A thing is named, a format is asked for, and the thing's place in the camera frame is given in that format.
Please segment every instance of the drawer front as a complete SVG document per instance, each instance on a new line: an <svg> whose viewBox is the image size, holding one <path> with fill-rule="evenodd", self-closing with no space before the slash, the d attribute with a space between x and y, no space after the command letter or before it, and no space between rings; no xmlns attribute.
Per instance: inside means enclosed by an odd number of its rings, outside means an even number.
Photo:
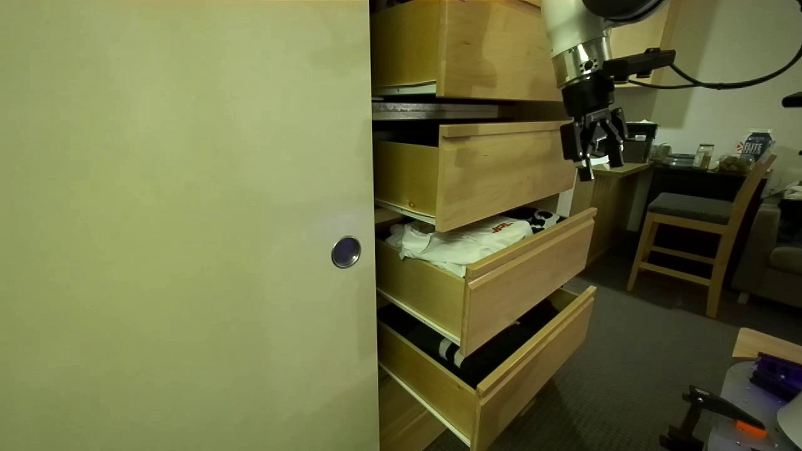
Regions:
<svg viewBox="0 0 802 451"><path fill-rule="evenodd" d="M454 230L573 187L558 122L441 125L438 146L383 141L377 197Z"/></svg>
<svg viewBox="0 0 802 451"><path fill-rule="evenodd" d="M558 101L545 17L530 0L406 0L373 21L383 92Z"/></svg>
<svg viewBox="0 0 802 451"><path fill-rule="evenodd" d="M595 215L585 211L484 259L466 277L379 242L379 292L471 353L585 271Z"/></svg>
<svg viewBox="0 0 802 451"><path fill-rule="evenodd" d="M387 371L379 371L380 451L416 451L437 442L447 425L432 415Z"/></svg>
<svg viewBox="0 0 802 451"><path fill-rule="evenodd" d="M379 333L379 361L466 447L488 448L536 396L536 390L582 346L591 305L595 289L587 289L477 389L466 385L389 325L380 325Z"/></svg>

